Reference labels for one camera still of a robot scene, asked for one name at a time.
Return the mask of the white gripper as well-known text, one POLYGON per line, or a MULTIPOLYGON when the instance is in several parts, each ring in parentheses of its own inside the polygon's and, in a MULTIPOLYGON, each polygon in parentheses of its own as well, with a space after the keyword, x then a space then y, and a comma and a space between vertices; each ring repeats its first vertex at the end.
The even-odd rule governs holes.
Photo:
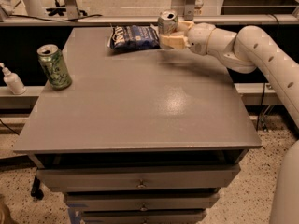
POLYGON ((216 29, 215 25, 193 21, 178 21, 177 31, 184 34, 160 35, 160 46, 163 49, 186 49, 198 55, 206 55, 208 39, 216 29))

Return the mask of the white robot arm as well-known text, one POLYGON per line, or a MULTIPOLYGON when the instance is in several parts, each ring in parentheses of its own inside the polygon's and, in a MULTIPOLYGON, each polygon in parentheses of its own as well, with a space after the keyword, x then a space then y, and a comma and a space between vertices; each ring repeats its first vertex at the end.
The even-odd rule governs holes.
MULTIPOLYGON (((160 21, 158 33, 164 48, 210 55, 239 73, 261 70, 299 126, 299 64, 263 29, 245 26, 235 33, 208 23, 160 21)), ((299 224, 299 141, 281 163, 269 224, 299 224)))

